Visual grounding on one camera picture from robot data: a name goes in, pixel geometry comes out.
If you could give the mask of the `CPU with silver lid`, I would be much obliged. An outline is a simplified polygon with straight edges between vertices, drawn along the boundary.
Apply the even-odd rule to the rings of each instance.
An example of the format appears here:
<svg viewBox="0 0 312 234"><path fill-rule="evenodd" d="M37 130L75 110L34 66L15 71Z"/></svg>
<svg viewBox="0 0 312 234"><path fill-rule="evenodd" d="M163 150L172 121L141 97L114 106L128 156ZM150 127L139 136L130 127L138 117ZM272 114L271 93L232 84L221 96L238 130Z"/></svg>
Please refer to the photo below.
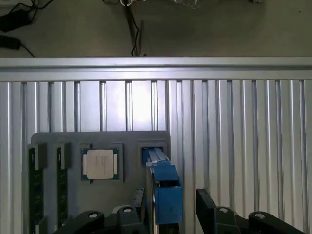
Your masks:
<svg viewBox="0 0 312 234"><path fill-rule="evenodd" d="M81 148L80 152L83 181L119 180L121 178L119 166L122 153L119 148Z"/></svg>

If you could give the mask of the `green RAM stick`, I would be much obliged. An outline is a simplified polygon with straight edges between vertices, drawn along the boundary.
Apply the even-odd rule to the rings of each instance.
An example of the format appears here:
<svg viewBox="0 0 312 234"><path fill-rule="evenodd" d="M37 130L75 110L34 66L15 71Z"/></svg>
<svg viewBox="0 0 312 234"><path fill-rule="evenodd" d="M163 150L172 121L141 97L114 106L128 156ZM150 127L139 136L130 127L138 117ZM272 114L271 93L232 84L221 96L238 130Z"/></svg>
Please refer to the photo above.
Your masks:
<svg viewBox="0 0 312 234"><path fill-rule="evenodd" d="M57 148L57 228L60 228L68 217L67 169L62 162L63 150Z"/></svg>
<svg viewBox="0 0 312 234"><path fill-rule="evenodd" d="M43 219L43 169L35 169L36 150L29 148L29 234L35 234L35 226Z"/></svg>

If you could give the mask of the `grey parts rack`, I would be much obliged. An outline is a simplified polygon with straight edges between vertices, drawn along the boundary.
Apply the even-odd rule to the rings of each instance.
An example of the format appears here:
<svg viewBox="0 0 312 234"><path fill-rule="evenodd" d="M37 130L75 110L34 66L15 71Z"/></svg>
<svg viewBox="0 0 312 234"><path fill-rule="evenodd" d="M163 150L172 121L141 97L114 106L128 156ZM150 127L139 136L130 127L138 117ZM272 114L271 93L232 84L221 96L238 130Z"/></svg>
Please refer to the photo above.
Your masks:
<svg viewBox="0 0 312 234"><path fill-rule="evenodd" d="M109 215L114 207L132 202L138 188L145 187L142 149L159 147L170 152L166 131L130 132L56 132L36 133L27 149L36 150L35 169L43 169L44 215L35 226L35 234L52 234L57 229L57 148L63 150L67 169L68 217L63 225L88 210ZM122 153L119 180L81 179L81 148L119 148Z"/></svg>

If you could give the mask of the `black power adapter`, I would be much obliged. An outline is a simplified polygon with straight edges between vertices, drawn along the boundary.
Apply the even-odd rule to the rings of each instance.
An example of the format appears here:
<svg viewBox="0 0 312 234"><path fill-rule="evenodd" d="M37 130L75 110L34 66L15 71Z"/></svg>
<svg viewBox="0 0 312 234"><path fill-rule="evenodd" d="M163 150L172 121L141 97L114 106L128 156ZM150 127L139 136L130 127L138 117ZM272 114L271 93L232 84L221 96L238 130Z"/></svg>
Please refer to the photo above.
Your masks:
<svg viewBox="0 0 312 234"><path fill-rule="evenodd" d="M19 50L21 41L15 37L0 35L0 48Z"/></svg>
<svg viewBox="0 0 312 234"><path fill-rule="evenodd" d="M10 32L32 23L29 11L19 9L0 16L0 31Z"/></svg>

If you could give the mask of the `aluminium table edge rail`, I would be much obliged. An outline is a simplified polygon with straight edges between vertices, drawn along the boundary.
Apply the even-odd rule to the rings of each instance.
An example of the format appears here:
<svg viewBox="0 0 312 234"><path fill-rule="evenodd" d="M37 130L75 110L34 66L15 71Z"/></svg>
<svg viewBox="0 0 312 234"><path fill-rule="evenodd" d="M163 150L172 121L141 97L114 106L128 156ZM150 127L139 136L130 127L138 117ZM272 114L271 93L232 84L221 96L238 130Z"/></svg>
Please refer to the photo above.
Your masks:
<svg viewBox="0 0 312 234"><path fill-rule="evenodd" d="M312 57L0 58L0 82L311 79Z"/></svg>

